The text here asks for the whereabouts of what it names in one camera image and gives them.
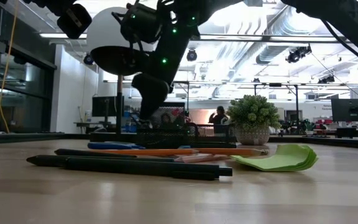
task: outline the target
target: exposed ductwork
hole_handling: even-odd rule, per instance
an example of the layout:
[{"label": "exposed ductwork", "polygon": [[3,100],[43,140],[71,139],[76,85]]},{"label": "exposed ductwork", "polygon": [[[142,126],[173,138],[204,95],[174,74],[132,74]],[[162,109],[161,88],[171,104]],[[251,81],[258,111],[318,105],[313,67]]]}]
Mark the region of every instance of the exposed ductwork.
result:
[{"label": "exposed ductwork", "polygon": [[[277,17],[277,20],[268,26],[265,35],[309,35],[320,25],[319,20],[304,14],[296,13],[293,7],[286,7]],[[241,71],[250,59],[256,57],[258,64],[266,65],[276,56],[289,48],[286,45],[268,45],[263,42],[252,44],[246,54],[237,62],[234,69]]]}]

